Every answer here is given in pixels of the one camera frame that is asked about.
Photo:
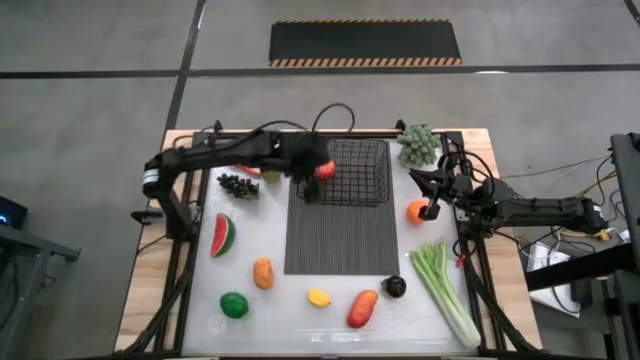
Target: lemon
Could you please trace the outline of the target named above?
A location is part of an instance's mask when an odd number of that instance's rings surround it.
[[[315,306],[325,307],[331,304],[331,297],[326,291],[320,289],[311,289],[307,291],[307,298]]]

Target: sweet potato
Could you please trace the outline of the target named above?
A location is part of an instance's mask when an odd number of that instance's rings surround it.
[[[378,301],[378,293],[374,290],[364,290],[358,294],[351,305],[351,310],[349,310],[347,325],[354,329],[365,326],[373,314],[376,301]]]
[[[273,287],[273,269],[269,258],[259,258],[253,264],[253,282],[263,290]]]

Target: red fruit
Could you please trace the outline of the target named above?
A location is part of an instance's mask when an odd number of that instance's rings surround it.
[[[347,325],[354,329],[365,326],[371,319],[376,301],[378,301],[378,293],[373,290],[365,290],[358,294],[347,316]]]
[[[333,160],[330,160],[328,163],[318,166],[316,171],[313,172],[313,175],[320,180],[329,180],[336,174],[336,164]]]

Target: gray concrete floor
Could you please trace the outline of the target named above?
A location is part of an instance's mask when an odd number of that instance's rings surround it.
[[[0,72],[177,69],[195,3],[0,1]],[[640,29],[621,0],[209,0],[192,68],[265,67],[279,19],[407,17],[451,18],[465,65],[640,62]],[[24,358],[111,351],[140,232],[129,212],[145,203],[141,169],[160,146],[174,86],[0,80],[0,194],[30,208],[29,231],[83,249],[76,264],[52,264],[58,280],[38,296]],[[636,72],[202,78],[188,81],[177,127],[311,124],[343,101],[361,128],[400,118],[487,127],[507,175],[605,154],[609,135],[640,131],[639,93]],[[322,126],[343,124],[339,111],[327,115]],[[568,196],[595,180],[595,165],[545,188],[554,176],[510,183],[524,195]],[[597,340],[580,347],[583,332],[537,314],[545,346],[602,356]]]

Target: celery stalk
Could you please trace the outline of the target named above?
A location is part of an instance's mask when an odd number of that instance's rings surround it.
[[[447,247],[442,241],[411,251],[411,263],[427,285],[458,340],[468,348],[480,345],[480,334],[447,277]]]

